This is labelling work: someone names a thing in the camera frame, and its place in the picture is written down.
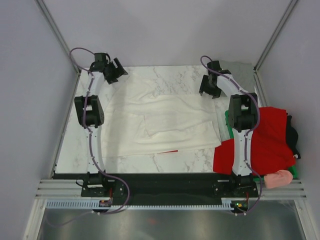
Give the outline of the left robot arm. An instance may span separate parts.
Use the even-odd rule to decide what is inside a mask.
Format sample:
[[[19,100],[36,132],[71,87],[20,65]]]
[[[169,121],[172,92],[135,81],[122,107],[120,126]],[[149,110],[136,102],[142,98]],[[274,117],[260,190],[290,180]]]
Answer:
[[[127,75],[117,58],[111,59],[106,52],[94,53],[94,61],[89,69],[88,83],[81,96],[74,98],[78,123],[84,128],[87,142],[87,170],[83,178],[83,197],[112,198],[114,180],[107,178],[102,157],[102,125],[105,114],[99,94],[104,83],[118,82],[118,78]]]

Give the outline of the white red printed t shirt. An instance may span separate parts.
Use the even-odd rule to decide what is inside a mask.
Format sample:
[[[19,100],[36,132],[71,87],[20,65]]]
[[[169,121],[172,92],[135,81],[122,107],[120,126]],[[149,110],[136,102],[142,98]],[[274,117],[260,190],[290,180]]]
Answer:
[[[129,77],[104,108],[102,156],[192,151],[221,145],[214,100],[199,94],[157,94],[150,79]]]

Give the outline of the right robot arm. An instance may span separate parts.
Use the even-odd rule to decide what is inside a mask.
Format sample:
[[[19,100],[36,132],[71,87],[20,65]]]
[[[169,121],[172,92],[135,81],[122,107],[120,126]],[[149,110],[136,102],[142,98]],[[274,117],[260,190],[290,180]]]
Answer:
[[[216,99],[223,92],[229,97],[227,122],[233,132],[234,160],[229,182],[223,186],[233,196],[240,197],[256,188],[251,166],[251,143],[254,130],[260,123],[258,97],[244,90],[229,70],[221,68],[218,60],[202,56],[200,62],[207,69],[207,74],[202,78],[199,94],[205,93]]]

